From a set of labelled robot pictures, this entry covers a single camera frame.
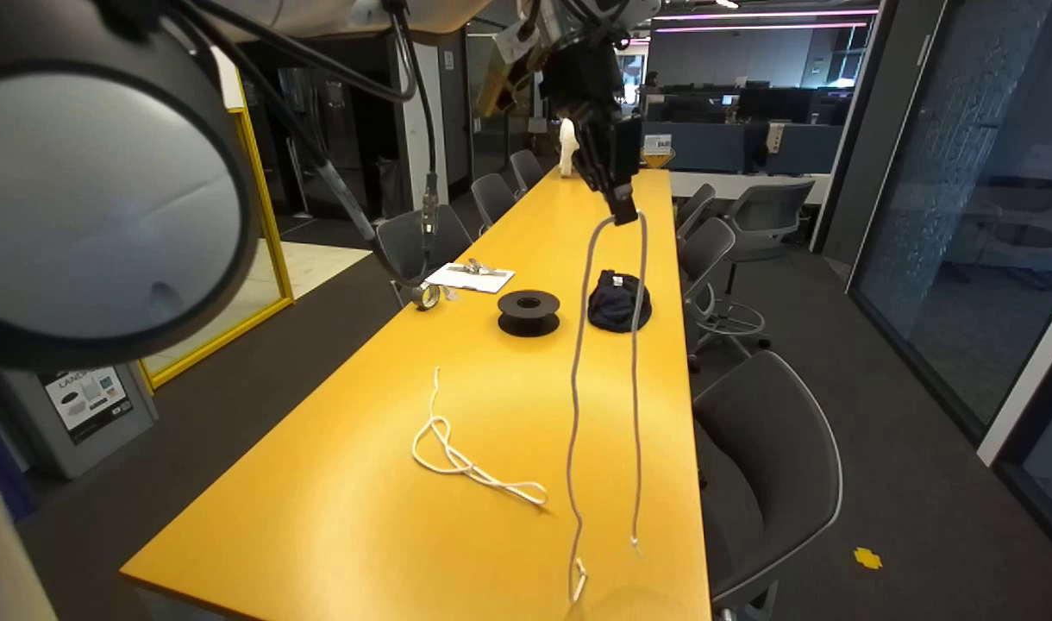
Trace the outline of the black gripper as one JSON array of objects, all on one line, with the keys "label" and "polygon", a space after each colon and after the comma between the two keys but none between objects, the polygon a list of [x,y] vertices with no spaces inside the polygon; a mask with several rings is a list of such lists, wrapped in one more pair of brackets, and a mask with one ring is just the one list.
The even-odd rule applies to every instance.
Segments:
[{"label": "black gripper", "polygon": [[546,98],[577,128],[577,171],[612,198],[615,225],[639,220],[630,175],[643,154],[643,118],[616,105],[620,64],[606,34],[563,39],[547,51]]}]

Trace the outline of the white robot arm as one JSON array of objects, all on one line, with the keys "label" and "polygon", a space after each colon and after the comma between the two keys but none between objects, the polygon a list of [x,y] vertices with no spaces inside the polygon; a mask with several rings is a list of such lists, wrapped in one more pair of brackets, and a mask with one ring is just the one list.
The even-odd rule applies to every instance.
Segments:
[{"label": "white robot arm", "polygon": [[405,46],[494,0],[0,0],[0,368],[139,363],[200,330],[254,262],[222,63],[252,40],[381,101],[316,46]]}]

